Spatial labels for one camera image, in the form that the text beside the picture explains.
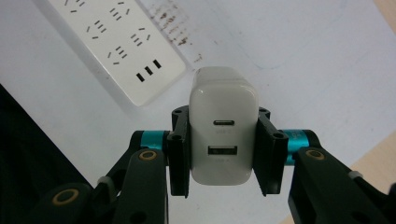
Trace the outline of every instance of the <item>usb-a port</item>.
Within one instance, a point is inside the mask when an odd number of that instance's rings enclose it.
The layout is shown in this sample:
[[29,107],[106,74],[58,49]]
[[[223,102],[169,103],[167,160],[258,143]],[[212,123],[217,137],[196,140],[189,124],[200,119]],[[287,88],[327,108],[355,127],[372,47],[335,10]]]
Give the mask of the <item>usb-a port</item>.
[[233,120],[215,120],[213,121],[214,125],[219,125],[219,126],[234,126],[235,121]]
[[233,146],[233,147],[225,147],[225,146],[220,146],[220,147],[207,147],[207,154],[209,155],[236,155],[238,154],[238,147]]

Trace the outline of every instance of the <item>charger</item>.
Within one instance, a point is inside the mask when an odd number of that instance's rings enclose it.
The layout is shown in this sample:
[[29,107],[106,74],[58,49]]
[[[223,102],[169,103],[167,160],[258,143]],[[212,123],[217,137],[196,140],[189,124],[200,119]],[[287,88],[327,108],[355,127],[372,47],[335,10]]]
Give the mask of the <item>charger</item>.
[[258,94],[235,70],[197,71],[190,95],[191,174],[204,185],[248,181],[259,116]]

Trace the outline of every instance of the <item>white power adapter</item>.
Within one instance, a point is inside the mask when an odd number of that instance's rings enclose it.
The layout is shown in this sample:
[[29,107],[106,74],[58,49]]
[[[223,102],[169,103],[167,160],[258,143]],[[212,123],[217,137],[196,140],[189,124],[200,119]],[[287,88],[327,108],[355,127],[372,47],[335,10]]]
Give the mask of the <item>white power adapter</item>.
[[198,70],[190,96],[191,174],[204,185],[248,181],[252,163],[258,94],[235,70]]
[[35,1],[47,17],[58,17],[50,20],[65,23],[62,29],[74,34],[64,37],[79,42],[73,49],[91,54],[135,105],[151,101],[186,69],[135,0]]

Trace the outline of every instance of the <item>power socket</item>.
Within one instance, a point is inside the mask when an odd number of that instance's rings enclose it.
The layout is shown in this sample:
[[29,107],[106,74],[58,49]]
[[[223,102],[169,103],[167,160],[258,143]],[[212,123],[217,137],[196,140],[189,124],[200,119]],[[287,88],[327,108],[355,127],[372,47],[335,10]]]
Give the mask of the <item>power socket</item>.
[[186,69],[181,57],[134,0],[40,1],[46,1],[56,12],[52,14],[65,21],[85,51],[135,105],[151,101]]

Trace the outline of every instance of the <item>power strip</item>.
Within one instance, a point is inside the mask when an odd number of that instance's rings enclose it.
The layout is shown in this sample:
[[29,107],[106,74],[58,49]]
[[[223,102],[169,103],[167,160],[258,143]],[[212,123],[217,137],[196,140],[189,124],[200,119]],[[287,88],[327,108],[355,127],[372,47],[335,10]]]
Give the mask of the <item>power strip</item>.
[[134,0],[46,0],[135,105],[167,89],[183,60]]

